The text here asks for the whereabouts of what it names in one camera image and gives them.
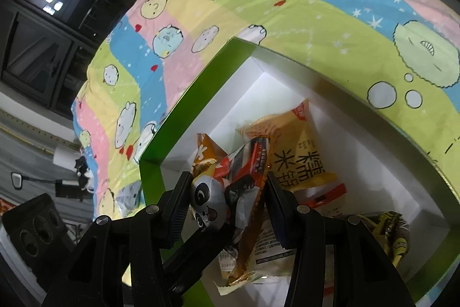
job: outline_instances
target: blue cartoon character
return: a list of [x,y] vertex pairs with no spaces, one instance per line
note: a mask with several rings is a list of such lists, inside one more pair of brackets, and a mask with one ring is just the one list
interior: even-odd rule
[[160,58],[167,58],[179,47],[182,41],[183,35],[180,29],[169,24],[153,38],[153,51]]

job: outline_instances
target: white circle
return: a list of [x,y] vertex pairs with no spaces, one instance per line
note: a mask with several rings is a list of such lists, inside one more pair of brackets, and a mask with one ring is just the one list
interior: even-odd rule
[[406,93],[406,103],[410,108],[419,108],[422,105],[422,95],[416,90],[409,90]]
[[396,90],[388,82],[377,82],[369,88],[367,100],[374,108],[388,108],[396,102]]

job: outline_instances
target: white star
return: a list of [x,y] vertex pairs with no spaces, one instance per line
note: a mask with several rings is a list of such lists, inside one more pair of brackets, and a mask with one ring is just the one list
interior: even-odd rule
[[375,16],[372,15],[372,21],[368,21],[367,23],[372,27],[372,28],[381,28],[382,26],[380,25],[380,22],[383,20],[383,17],[375,21]]

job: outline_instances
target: black speaker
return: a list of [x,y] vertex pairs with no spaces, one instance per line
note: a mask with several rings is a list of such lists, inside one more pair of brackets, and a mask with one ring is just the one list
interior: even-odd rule
[[42,194],[2,216],[3,227],[19,256],[46,292],[74,244],[48,194]]

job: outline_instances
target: cardboard box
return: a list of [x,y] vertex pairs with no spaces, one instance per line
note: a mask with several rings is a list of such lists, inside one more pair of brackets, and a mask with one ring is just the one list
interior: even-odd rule
[[[425,154],[366,103],[319,73],[270,50],[231,39],[166,118],[139,163],[147,204],[172,189],[196,153],[196,133],[208,133],[226,152],[241,146],[242,125],[310,100],[325,169],[348,190],[345,213],[395,210],[411,226],[410,252],[399,266],[415,301],[459,256],[460,206]],[[183,239],[195,230],[187,220]],[[288,280],[247,285],[219,296],[217,260],[189,297],[202,306],[279,306]]]

